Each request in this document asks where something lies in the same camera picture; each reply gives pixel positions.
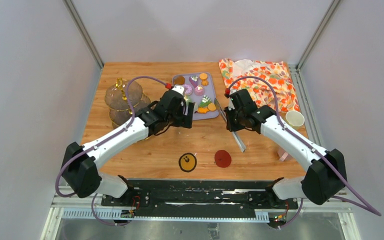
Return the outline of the orange fish-shaped cake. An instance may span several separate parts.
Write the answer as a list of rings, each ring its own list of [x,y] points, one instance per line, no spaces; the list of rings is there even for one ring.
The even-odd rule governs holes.
[[[198,113],[198,114],[206,114],[209,111],[210,110],[207,107],[198,107],[196,113]]]

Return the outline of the lavender dessert tray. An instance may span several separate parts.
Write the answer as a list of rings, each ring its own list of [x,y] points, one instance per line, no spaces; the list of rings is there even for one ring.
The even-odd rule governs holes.
[[[212,76],[209,72],[196,72],[196,73],[184,73],[184,74],[178,74],[178,75],[175,75],[173,78],[172,78],[172,84],[173,84],[173,79],[176,77],[176,76],[184,76],[185,78],[185,84],[190,84],[189,82],[189,77],[191,75],[198,75],[201,74],[201,73],[207,73],[208,74],[208,82],[209,84],[207,86],[203,86],[205,88],[205,93],[204,95],[208,96],[211,98],[212,102],[214,103],[214,99],[216,98],[216,91],[215,91],[215,87],[214,87],[214,83],[213,83],[213,79],[212,79]],[[201,79],[199,78],[198,79],[198,85],[201,85]],[[206,120],[206,119],[213,119],[213,118],[216,118],[218,115],[219,115],[219,111],[216,109],[216,111],[209,111],[207,112],[206,114],[199,114],[199,113],[196,113],[198,107],[199,107],[199,104],[203,98],[203,95],[202,96],[196,96],[195,93],[194,93],[194,90],[193,90],[193,93],[191,95],[189,95],[189,97],[191,98],[191,102],[194,102],[195,103],[195,106],[194,106],[194,114],[193,114],[193,120],[194,121],[197,121],[197,120]]]

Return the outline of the orange round tart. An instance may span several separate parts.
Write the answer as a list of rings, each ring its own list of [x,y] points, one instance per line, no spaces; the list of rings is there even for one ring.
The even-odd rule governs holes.
[[[202,72],[199,74],[199,78],[202,80],[202,81],[206,81],[208,79],[208,74],[205,73],[205,72]]]

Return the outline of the purple heart cake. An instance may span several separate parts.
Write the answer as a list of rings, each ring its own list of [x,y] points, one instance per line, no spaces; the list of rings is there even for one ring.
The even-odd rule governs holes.
[[[198,75],[190,75],[189,76],[189,83],[192,85],[193,88],[196,88],[198,86]]]

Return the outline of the green sugared dome cake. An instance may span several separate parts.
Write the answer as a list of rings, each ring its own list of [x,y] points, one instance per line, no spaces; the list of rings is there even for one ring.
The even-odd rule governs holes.
[[[186,103],[191,102],[191,98],[189,96],[184,96],[184,100]]]

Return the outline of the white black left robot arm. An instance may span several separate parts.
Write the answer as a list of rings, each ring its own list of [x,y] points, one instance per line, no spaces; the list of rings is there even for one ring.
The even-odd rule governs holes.
[[[120,206],[129,206],[133,193],[120,176],[101,173],[100,168],[127,147],[158,136],[169,127],[192,127],[193,115],[198,109],[195,102],[187,102],[179,88],[166,91],[159,101],[134,112],[131,118],[106,135],[80,145],[70,143],[64,153],[57,178],[64,178],[79,198],[92,194],[109,195]]]

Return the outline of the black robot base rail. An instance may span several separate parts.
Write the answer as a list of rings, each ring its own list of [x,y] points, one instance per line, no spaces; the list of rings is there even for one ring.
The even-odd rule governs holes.
[[[120,198],[103,195],[99,206],[120,210],[116,222],[187,221],[284,225],[299,207],[278,199],[264,180],[130,179]]]

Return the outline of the small orange shell cookie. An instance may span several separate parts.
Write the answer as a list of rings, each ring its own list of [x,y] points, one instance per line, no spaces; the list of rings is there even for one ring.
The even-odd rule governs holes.
[[[207,79],[202,79],[201,80],[201,85],[202,86],[208,86],[209,85],[209,81]]]

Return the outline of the light green mug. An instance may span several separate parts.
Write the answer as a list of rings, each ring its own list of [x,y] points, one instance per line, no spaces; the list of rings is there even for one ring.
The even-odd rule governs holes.
[[[298,130],[305,124],[304,116],[296,110],[290,110],[285,114],[285,121],[293,129]]]

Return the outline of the round yellow biscuit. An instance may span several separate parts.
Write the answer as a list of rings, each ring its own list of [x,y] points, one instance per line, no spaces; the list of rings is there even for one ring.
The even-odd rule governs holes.
[[[209,111],[211,111],[211,112],[214,112],[214,111],[217,110],[217,107],[216,107],[216,105],[213,102],[211,102],[211,103],[208,104],[207,109]]]

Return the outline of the pink sugared dome cake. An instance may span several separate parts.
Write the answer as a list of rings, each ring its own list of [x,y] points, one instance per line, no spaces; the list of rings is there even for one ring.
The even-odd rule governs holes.
[[[194,89],[194,94],[196,96],[203,96],[205,94],[205,88],[202,85],[198,85]]]

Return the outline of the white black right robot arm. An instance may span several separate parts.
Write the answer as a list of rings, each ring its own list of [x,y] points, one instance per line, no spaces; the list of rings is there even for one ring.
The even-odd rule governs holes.
[[[268,187],[265,200],[271,208],[277,209],[292,198],[322,205],[344,188],[345,160],[339,150],[326,150],[311,142],[271,107],[258,107],[246,89],[227,91],[225,96],[229,99],[224,108],[227,130],[251,130],[271,139],[306,171],[303,177],[278,178]]]

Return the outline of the metal serving tongs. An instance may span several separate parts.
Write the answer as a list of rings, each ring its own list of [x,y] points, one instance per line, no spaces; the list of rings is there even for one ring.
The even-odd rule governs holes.
[[[227,120],[228,120],[228,119],[227,119],[227,116],[226,116],[225,112],[223,111],[223,109],[222,109],[220,103],[218,102],[218,100],[217,100],[216,98],[214,99],[213,102],[214,102],[215,106],[217,107],[217,110],[218,110],[219,114],[221,115],[222,119],[224,120],[225,123],[227,123]],[[235,142],[237,143],[237,145],[238,145],[240,151],[241,151],[242,153],[244,153],[244,152],[246,151],[247,148],[246,148],[245,144],[243,143],[242,139],[241,139],[241,138],[239,137],[239,135],[238,135],[236,132],[234,132],[234,131],[232,131],[231,134],[232,134],[232,136],[233,136]]]

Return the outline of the green layered cake slice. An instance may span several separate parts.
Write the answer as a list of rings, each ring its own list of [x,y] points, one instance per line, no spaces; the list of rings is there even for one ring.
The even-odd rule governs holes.
[[[207,95],[203,95],[202,96],[202,99],[201,99],[201,102],[199,103],[198,107],[199,108],[207,108],[209,104],[211,104],[213,101],[212,99],[207,96]]]

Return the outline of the floral orange cloth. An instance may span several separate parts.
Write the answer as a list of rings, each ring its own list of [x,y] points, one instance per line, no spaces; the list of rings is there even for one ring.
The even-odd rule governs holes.
[[[230,92],[246,89],[258,107],[268,105],[282,113],[300,111],[296,88],[286,62],[224,58],[218,62],[226,87]]]

